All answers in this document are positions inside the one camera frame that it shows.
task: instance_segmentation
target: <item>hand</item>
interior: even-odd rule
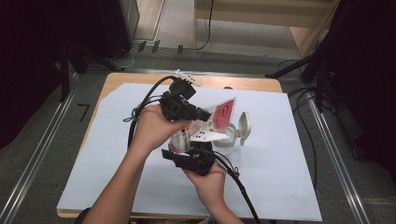
[[[224,202],[224,183],[225,171],[217,164],[213,164],[210,172],[201,176],[193,171],[183,170],[192,184],[195,186],[198,197],[205,205],[206,209],[221,207],[225,205]]]
[[[145,107],[139,116],[131,147],[141,148],[148,153],[160,147],[173,133],[187,128],[190,121],[169,121],[163,116],[160,105]]]

